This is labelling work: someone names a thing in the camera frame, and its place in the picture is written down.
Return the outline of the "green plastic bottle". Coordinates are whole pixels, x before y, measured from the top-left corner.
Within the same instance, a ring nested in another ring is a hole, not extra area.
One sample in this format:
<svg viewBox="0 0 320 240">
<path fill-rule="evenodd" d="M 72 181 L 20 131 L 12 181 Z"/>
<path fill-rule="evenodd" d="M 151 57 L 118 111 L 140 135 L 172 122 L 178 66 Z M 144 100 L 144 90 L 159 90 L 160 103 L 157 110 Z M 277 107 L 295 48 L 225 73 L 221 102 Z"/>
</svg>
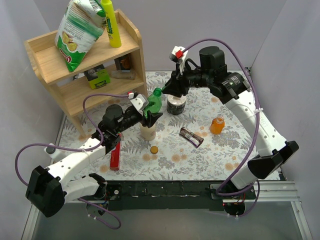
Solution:
<svg viewBox="0 0 320 240">
<path fill-rule="evenodd" d="M 162 107 L 162 89 L 156 87 L 153 93 L 147 98 L 148 105 L 143 110 L 144 116 L 148 118 L 148 112 L 156 114 L 161 110 Z"/>
</svg>

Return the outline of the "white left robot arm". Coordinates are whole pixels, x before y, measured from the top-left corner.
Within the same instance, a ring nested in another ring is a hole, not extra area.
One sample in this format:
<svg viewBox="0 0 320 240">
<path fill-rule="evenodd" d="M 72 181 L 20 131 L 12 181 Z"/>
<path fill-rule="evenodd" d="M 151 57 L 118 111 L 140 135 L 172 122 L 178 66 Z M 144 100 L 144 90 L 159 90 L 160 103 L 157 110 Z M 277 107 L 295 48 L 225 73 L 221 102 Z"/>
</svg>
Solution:
<svg viewBox="0 0 320 240">
<path fill-rule="evenodd" d="M 105 110 L 99 131 L 76 152 L 43 168 L 36 167 L 30 176 L 26 198 L 47 218 L 55 215 L 65 203 L 85 196 L 101 200 L 107 193 L 107 181 L 96 173 L 78 180 L 74 177 L 95 160 L 112 151 L 121 141 L 121 133 L 135 124 L 152 127 L 162 116 L 161 112 L 141 115 L 134 106 L 123 110 L 112 104 Z"/>
</svg>

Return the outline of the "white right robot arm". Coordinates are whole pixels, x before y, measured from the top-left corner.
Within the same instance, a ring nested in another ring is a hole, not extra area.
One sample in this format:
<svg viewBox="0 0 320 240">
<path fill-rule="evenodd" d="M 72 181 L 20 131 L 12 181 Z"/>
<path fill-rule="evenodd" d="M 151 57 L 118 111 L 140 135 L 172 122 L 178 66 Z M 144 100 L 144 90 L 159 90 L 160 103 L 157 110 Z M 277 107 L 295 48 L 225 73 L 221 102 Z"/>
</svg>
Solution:
<svg viewBox="0 0 320 240">
<path fill-rule="evenodd" d="M 162 92 L 175 97 L 188 94 L 190 88 L 208 88 L 240 121 L 254 142 L 258 155 L 249 160 L 226 183 L 219 187 L 220 195 L 237 199 L 256 180 L 264 180 L 298 151 L 299 145 L 286 140 L 271 124 L 263 110 L 256 107 L 253 89 L 243 76 L 229 72 L 225 54 L 217 46 L 199 51 L 200 65 L 191 69 L 193 61 L 187 50 L 175 46 L 170 59 L 176 63 L 170 80 Z"/>
</svg>

